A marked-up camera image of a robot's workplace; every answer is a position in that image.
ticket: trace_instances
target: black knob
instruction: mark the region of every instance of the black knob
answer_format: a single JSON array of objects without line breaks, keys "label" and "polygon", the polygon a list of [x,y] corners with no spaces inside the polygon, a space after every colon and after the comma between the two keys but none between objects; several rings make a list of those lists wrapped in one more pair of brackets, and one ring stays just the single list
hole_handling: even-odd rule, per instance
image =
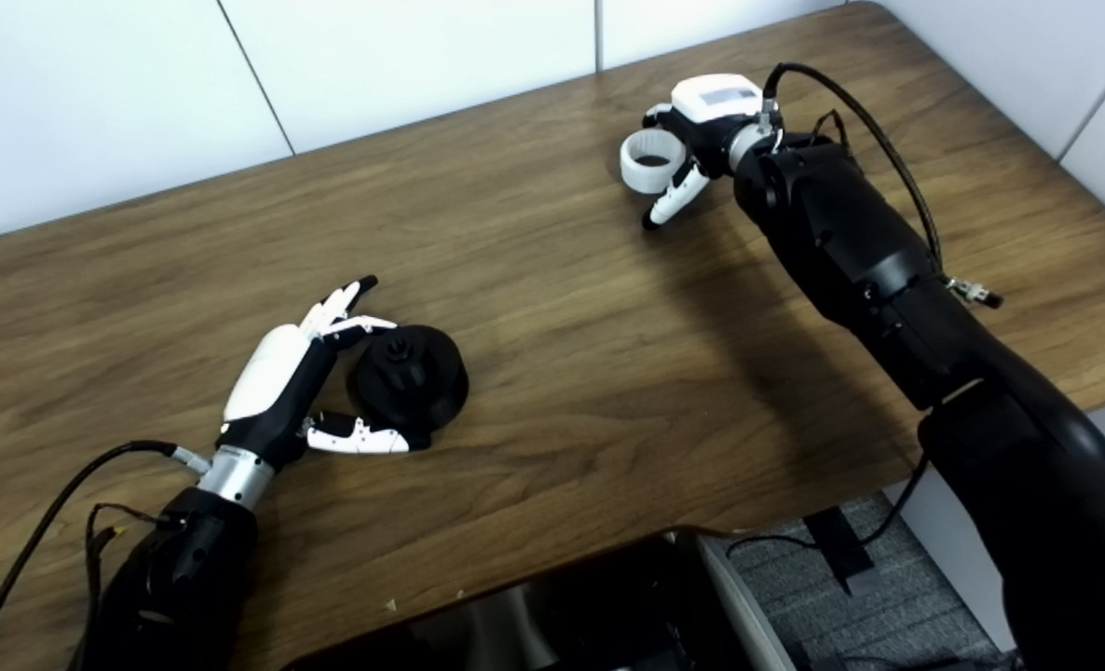
[{"label": "black knob", "polygon": [[415,449],[428,447],[429,433],[457,417],[469,376],[449,335],[431,326],[401,326],[375,339],[347,387],[373,421],[398,429]]}]

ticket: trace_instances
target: robotic arm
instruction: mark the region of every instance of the robotic arm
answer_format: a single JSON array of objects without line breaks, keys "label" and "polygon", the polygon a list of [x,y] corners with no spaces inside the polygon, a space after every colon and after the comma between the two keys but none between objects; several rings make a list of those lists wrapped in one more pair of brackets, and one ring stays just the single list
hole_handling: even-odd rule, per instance
[{"label": "robotic arm", "polygon": [[[345,454],[424,449],[424,430],[459,411],[466,399],[464,369],[445,335],[349,314],[375,284],[375,276],[366,276],[337,289],[301,324],[264,336],[230,392],[217,454],[199,469],[200,481],[156,518],[156,530],[124,562],[99,607],[93,605],[71,668],[224,668],[241,614],[243,565],[259,535],[254,505],[272,478],[308,448]],[[368,365],[359,363],[358,377],[365,396],[375,396],[366,399],[370,411],[419,407],[429,424],[404,417],[387,429],[336,412],[308,416],[338,353],[368,336],[379,338],[362,358]],[[424,375],[436,382],[436,395],[433,385],[424,386]],[[453,395],[448,379],[462,381]]]},{"label": "robotic arm", "polygon": [[[945,276],[940,254],[843,145],[783,132],[775,88],[788,71],[817,73],[782,64],[760,109],[701,123],[677,114],[674,90],[673,108],[655,118],[698,165],[734,178],[739,208],[813,306],[851,331],[915,408],[932,408],[919,442],[1000,569],[1027,667],[1105,668],[1105,437],[966,310],[965,301],[997,306],[999,297]],[[677,90],[687,84],[709,82]],[[740,96],[754,98],[748,87]],[[850,94],[843,101],[862,111]]]},{"label": "robotic arm", "polygon": [[732,175],[737,157],[767,132],[750,126],[762,97],[747,77],[707,74],[683,81],[673,88],[672,103],[648,109],[643,127],[663,126],[685,145],[686,158],[669,187],[643,216],[646,230],[660,229],[690,205],[713,179]]}]

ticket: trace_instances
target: wooden table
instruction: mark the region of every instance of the wooden table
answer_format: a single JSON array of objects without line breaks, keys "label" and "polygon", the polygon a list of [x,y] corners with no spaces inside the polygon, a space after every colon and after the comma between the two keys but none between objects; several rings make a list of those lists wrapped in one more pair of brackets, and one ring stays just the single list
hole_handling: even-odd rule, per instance
[{"label": "wooden table", "polygon": [[[757,530],[902,479],[918,413],[800,296],[730,182],[645,234],[650,199],[618,179],[620,141],[676,81],[762,80],[778,60],[875,112],[948,269],[1007,294],[979,317],[1082,407],[1105,403],[1105,209],[852,3],[0,238],[0,579],[81,464],[129,438],[208,445],[263,333],[368,272],[382,284],[361,308],[449,331],[471,400],[429,453],[309,454],[276,478],[234,668],[656,532]],[[794,127],[833,102],[791,75],[781,98]],[[323,407],[348,402],[335,378]],[[90,480],[3,611],[0,670],[71,656],[88,504],[157,510],[190,483],[146,455]]]}]

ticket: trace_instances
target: metal connector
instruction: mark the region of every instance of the metal connector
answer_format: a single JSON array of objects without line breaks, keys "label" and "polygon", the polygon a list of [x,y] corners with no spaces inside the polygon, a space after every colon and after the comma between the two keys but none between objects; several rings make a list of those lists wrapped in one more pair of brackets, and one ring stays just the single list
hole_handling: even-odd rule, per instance
[{"label": "metal connector", "polygon": [[991,290],[978,282],[967,282],[951,276],[946,281],[946,289],[951,290],[951,293],[967,303],[979,303],[979,305],[988,306],[991,310],[1003,305],[1003,296],[992,293]]},{"label": "metal connector", "polygon": [[196,454],[192,450],[178,445],[176,447],[176,451],[170,454],[170,458],[173,461],[182,463],[185,466],[191,468],[198,475],[204,475],[209,472],[209,468],[212,468],[212,462],[204,459],[203,455]]},{"label": "metal connector", "polygon": [[760,107],[760,114],[758,114],[758,122],[760,122],[760,134],[769,136],[772,134],[776,125],[774,124],[774,115],[776,114],[777,105],[774,98],[765,98],[764,105]]}]

